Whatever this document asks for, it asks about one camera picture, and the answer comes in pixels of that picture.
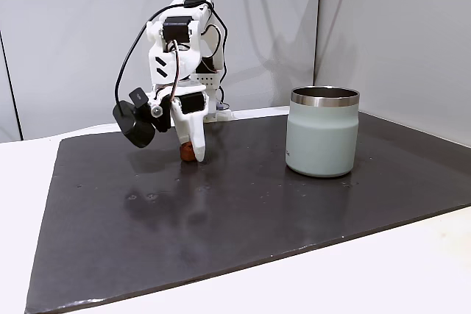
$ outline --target brown ball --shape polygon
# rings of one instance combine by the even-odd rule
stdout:
[[[188,141],[187,143],[184,143],[180,146],[180,158],[182,161],[186,162],[196,161],[191,141]]]

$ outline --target insulated tumbler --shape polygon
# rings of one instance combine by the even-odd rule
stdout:
[[[360,93],[347,88],[307,86],[291,92],[286,130],[286,164],[317,177],[353,168]]]

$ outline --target dark gray mat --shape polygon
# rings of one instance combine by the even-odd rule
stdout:
[[[121,133],[60,144],[26,313],[164,290],[471,203],[471,149],[372,116],[337,179],[286,167],[285,116],[205,131],[202,164],[180,162],[174,131],[143,150]]]

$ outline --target metal rim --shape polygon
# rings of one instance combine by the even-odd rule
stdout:
[[[348,107],[358,104],[360,93],[334,86],[304,86],[291,92],[291,101],[312,107]]]

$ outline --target table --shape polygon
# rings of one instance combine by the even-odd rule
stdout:
[[[287,114],[287,107],[234,113]],[[2,313],[22,313],[59,142],[94,126],[0,144]],[[468,313],[471,208],[202,282],[79,311],[148,313]]]

